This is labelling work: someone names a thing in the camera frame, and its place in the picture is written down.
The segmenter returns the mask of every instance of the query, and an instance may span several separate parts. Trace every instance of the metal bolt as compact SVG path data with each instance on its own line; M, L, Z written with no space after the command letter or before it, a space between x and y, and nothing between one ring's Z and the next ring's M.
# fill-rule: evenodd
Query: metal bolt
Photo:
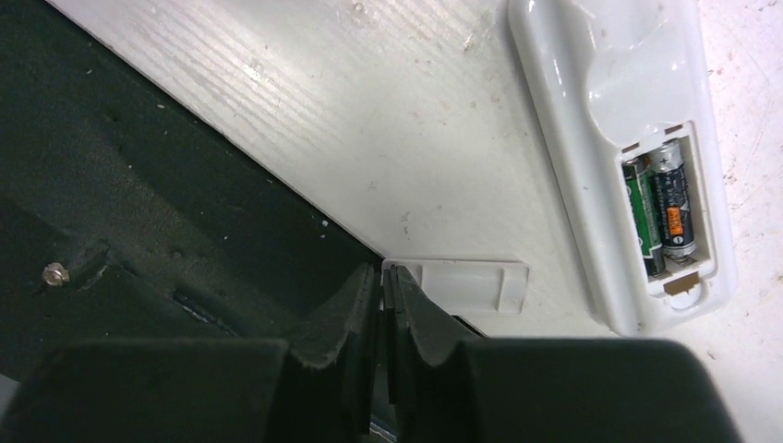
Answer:
M70 280L68 269L65 269L63 265L55 262L46 265L41 274L43 281L49 286L62 286Z

